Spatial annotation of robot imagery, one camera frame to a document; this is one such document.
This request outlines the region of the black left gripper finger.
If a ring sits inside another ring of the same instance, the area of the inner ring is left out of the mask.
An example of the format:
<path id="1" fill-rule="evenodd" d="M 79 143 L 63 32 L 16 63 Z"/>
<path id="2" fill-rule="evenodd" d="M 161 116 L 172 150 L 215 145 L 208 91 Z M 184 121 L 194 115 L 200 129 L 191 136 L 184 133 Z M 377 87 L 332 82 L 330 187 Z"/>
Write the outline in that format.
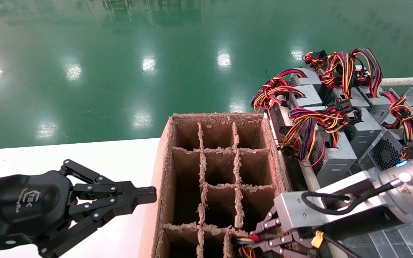
<path id="1" fill-rule="evenodd" d="M 39 254 L 43 258 L 59 258 L 116 216 L 132 214 L 138 205 L 154 202 L 155 195 L 118 195 L 72 206 L 67 211 L 66 219 L 76 224 L 38 243 Z"/>
<path id="2" fill-rule="evenodd" d="M 123 196 L 124 200 L 156 200 L 156 188 L 153 186 L 138 188 L 131 181 L 114 182 L 70 159 L 64 161 L 59 173 L 83 182 L 72 187 L 73 195 L 82 200 L 117 196 Z"/>

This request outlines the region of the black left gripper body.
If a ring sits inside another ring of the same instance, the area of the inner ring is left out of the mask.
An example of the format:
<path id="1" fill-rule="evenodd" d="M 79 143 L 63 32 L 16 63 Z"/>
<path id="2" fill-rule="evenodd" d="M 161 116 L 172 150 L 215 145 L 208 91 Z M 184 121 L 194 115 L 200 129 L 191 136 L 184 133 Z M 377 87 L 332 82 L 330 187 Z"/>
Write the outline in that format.
<path id="1" fill-rule="evenodd" d="M 0 250 L 36 245 L 66 229 L 71 189 L 56 171 L 0 177 Z"/>

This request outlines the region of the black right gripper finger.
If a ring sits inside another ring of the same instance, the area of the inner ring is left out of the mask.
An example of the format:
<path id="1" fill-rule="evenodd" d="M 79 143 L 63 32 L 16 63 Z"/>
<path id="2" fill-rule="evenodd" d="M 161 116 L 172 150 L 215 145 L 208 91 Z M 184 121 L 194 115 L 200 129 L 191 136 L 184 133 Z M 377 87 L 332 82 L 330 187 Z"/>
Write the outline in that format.
<path id="1" fill-rule="evenodd" d="M 257 222 L 253 234 L 280 234 L 282 233 L 281 220 L 278 216 L 276 207 L 268 211 L 262 221 Z"/>
<path id="2" fill-rule="evenodd" d="M 293 250 L 291 246 L 297 244 L 303 247 L 302 251 Z M 311 244 L 310 239 L 303 239 L 297 232 L 270 240 L 262 240 L 254 245 L 252 249 L 259 249 L 262 253 L 272 252 L 284 258 L 317 258 L 318 253 Z"/>

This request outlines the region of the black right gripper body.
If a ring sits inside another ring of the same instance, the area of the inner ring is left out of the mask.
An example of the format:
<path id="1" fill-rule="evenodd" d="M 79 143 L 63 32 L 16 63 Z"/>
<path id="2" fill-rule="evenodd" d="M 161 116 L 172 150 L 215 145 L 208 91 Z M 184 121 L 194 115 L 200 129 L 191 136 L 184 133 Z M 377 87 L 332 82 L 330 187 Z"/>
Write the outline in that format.
<path id="1" fill-rule="evenodd" d="M 319 248 L 322 237 L 344 240 L 409 223 L 402 210 L 293 210 L 292 231 Z"/>

